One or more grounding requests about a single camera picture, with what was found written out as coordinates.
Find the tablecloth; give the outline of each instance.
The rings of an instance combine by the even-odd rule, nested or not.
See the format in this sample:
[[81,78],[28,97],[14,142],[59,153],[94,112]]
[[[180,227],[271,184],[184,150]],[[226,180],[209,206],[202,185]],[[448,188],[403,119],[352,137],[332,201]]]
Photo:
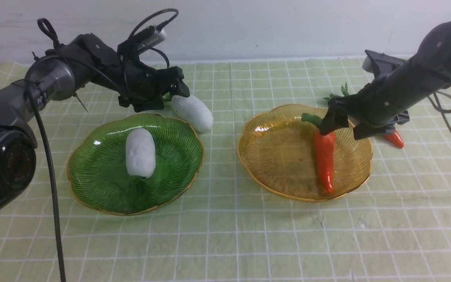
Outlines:
[[[405,148],[372,138],[372,175],[337,200],[302,203],[271,194],[238,160],[236,146],[253,115],[290,103],[326,107],[322,98],[340,93],[346,82],[356,93],[373,78],[362,62],[180,65],[191,92],[215,118],[212,132],[199,136],[206,159],[180,198],[134,217],[79,204],[65,168],[93,129],[133,109],[93,84],[78,93],[88,113],[73,98],[50,103],[42,115],[57,174],[68,281],[451,282],[451,136],[427,100],[397,127]],[[26,69],[1,64],[0,88]],[[173,116],[170,107],[161,114]],[[35,120],[30,124],[39,138]],[[59,280],[41,142],[37,152],[32,184],[0,211],[0,282]]]

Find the carrot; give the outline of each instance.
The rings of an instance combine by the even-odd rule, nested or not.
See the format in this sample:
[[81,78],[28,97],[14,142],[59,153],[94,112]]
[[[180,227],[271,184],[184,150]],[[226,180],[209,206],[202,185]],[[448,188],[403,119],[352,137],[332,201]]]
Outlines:
[[394,131],[393,134],[384,134],[383,136],[389,142],[393,143],[394,146],[396,146],[400,149],[405,146],[405,142],[403,141],[403,139],[401,138],[401,136],[399,135],[399,133],[397,131]]
[[335,132],[321,135],[319,126],[321,118],[313,114],[302,114],[302,121],[312,123],[314,131],[314,147],[316,149],[317,173],[323,187],[328,193],[333,192],[333,153],[335,152]]
[[[349,96],[349,92],[347,91],[347,82],[345,85],[342,85],[340,87],[340,91],[342,92],[342,95]],[[337,97],[337,95],[330,94],[329,97],[325,97],[324,100],[330,101],[333,97]],[[405,147],[405,142],[403,141],[403,138],[399,135],[398,131],[394,131],[393,134],[384,134],[384,138],[392,143],[394,146],[398,148]]]

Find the plate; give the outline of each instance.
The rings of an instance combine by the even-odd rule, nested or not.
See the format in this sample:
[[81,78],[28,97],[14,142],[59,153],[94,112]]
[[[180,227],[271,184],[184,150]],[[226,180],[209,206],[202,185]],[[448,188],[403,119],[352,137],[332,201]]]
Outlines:
[[[126,170],[128,134],[144,128],[156,146],[156,169],[145,179]],[[97,127],[70,156],[67,177],[81,204],[108,214],[136,215],[184,193],[204,162],[204,147],[186,122],[158,114],[136,114]]]
[[245,125],[238,155],[250,175],[274,194],[293,200],[336,199],[363,185],[372,171],[372,144],[354,140],[351,128],[335,132],[334,191],[327,193],[315,170],[315,126],[302,113],[324,117],[326,109],[288,104],[254,116]]

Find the black cable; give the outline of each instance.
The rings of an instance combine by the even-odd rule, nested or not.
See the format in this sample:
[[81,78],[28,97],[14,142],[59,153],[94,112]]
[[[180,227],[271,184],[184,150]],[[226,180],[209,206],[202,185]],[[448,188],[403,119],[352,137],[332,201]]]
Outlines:
[[[169,18],[168,20],[164,21],[163,23],[160,23],[157,26],[158,30],[163,29],[163,27],[165,27],[166,25],[168,25],[171,21],[173,21],[178,15],[179,15],[179,11],[177,9],[174,8],[168,8],[168,9],[162,9],[161,11],[157,11],[154,14],[148,16],[147,18],[145,18],[143,21],[141,21],[130,33],[130,36],[128,36],[127,40],[130,40],[135,33],[137,32],[137,30],[139,30],[140,27],[142,27],[143,25],[145,25],[145,23],[147,23],[148,21],[152,20],[153,18],[155,18],[156,16],[159,16],[160,14],[166,14],[169,12],[174,12],[175,14]],[[123,76],[123,80],[125,83],[125,91],[126,94],[129,96],[130,95],[130,87],[128,86],[128,79],[126,78],[126,61],[128,61],[128,52],[129,50],[132,49],[132,46],[128,46],[127,49],[125,50],[125,53],[123,54],[123,61],[121,62],[121,75]],[[157,53],[161,55],[161,53],[163,53],[160,50],[157,50]],[[163,56],[165,58],[165,61],[168,61],[168,57],[166,57],[166,55]]]
[[[61,44],[58,40],[57,33],[55,32],[55,29],[53,28],[51,23],[45,18],[40,18],[38,20],[38,26],[39,26],[39,29],[53,41],[54,49],[58,49],[61,46]],[[56,241],[56,245],[57,245],[57,257],[58,257],[58,261],[59,261],[60,280],[61,280],[61,282],[66,282],[64,252],[63,252],[63,248],[62,248],[61,232],[60,232],[60,213],[59,213],[59,203],[58,203],[58,193],[57,193],[57,182],[56,182],[56,177],[55,177],[55,169],[53,166],[52,153],[50,150],[50,144],[48,143],[48,136],[46,134],[43,120],[41,119],[41,115],[39,114],[39,109],[36,105],[36,102],[32,98],[32,94],[30,91],[30,88],[32,86],[32,82],[30,82],[30,76],[33,73],[34,69],[39,64],[41,64],[45,61],[51,60],[51,59],[63,59],[69,67],[70,67],[70,65],[69,65],[68,61],[72,61],[77,64],[86,66],[86,67],[90,68],[91,70],[95,71],[96,73],[98,73],[99,75],[101,75],[102,77],[104,77],[108,82],[110,82],[118,90],[118,92],[120,94],[122,94],[123,91],[106,74],[104,74],[99,69],[95,68],[94,66],[91,66],[87,63],[81,62],[76,59],[66,58],[66,57],[60,56],[60,55],[50,55],[50,56],[45,56],[41,59],[37,59],[36,62],[34,62],[34,64],[32,64],[32,66],[29,68],[29,70],[27,70],[27,73],[25,74],[25,77],[23,79],[26,82],[26,87],[24,89],[24,93],[27,96],[27,98],[29,99],[32,110],[34,111],[34,116],[36,117],[36,122],[38,123],[38,127],[39,127],[40,134],[41,134],[41,139],[43,140],[43,147],[45,150],[46,160],[48,163],[48,172],[50,175],[50,185],[51,185],[51,190],[52,190],[53,218],[54,218],[54,225],[55,225],[55,241]]]
[[154,47],[149,48],[149,50],[153,50],[154,52],[158,53],[159,55],[161,55],[161,57],[163,57],[164,62],[166,63],[166,68],[170,68],[170,60],[168,59],[168,56],[163,53],[163,51],[156,49]]
[[443,93],[440,91],[437,91],[435,93],[433,93],[433,96],[435,97],[436,100],[436,104],[433,102],[433,100],[431,99],[431,97],[428,96],[429,101],[431,102],[431,104],[433,105],[433,107],[435,108],[436,111],[438,111],[443,118],[443,121],[445,122],[446,128],[449,130],[450,134],[451,134],[451,125],[448,122],[448,119],[446,118],[446,114],[451,114],[451,109],[443,109],[442,105],[440,103],[440,99],[438,98],[437,93],[449,98],[451,100],[451,95],[447,94],[447,93]]
[[53,167],[53,160],[52,160],[52,153],[50,150],[50,144],[48,143],[48,137],[46,135],[45,126],[43,124],[43,120],[41,119],[41,116],[39,114],[38,106],[36,105],[36,102],[32,98],[32,94],[30,91],[30,88],[32,84],[30,84],[29,79],[32,74],[32,71],[41,63],[48,61],[50,59],[57,59],[60,56],[58,55],[52,55],[52,56],[46,56],[41,59],[38,59],[32,66],[27,70],[27,73],[25,74],[24,80],[27,84],[27,86],[24,89],[25,95],[27,95],[27,98],[29,99],[29,102],[31,103],[32,110],[34,111],[34,116],[36,117],[36,122],[38,123],[39,131],[41,134],[41,139],[43,139],[43,147],[45,149],[45,155],[46,160],[48,163],[48,172],[50,174],[50,184],[52,188],[52,204],[53,204],[53,220],[55,225],[55,241],[57,244],[57,257],[59,260],[59,272],[60,272],[60,281],[66,282],[66,272],[65,272],[65,266],[64,266],[64,252],[62,250],[62,241],[61,241],[61,232],[60,232],[60,218],[59,218],[59,202],[58,202],[58,195],[57,195],[57,182],[55,181],[55,169]]

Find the grid pattern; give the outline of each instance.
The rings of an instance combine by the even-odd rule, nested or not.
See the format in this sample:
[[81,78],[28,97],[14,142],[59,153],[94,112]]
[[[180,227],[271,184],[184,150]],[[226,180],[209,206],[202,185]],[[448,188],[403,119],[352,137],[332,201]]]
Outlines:
[[[451,282],[451,136],[428,101],[398,127],[403,150],[372,139],[372,176],[338,200],[310,204],[270,194],[238,160],[236,145],[254,114],[288,103],[325,107],[322,98],[340,93],[345,82],[355,93],[372,79],[361,63],[182,65],[186,84],[215,118],[212,132],[200,135],[206,160],[182,197],[136,217],[83,207],[70,195],[65,173],[68,156],[89,132],[133,110],[95,85],[79,93],[88,114],[76,100],[53,102],[43,121],[57,174],[68,281]],[[25,70],[0,65],[0,88]],[[34,120],[31,125],[39,136]],[[42,146],[38,158],[33,183],[0,211],[0,282],[59,278]]]

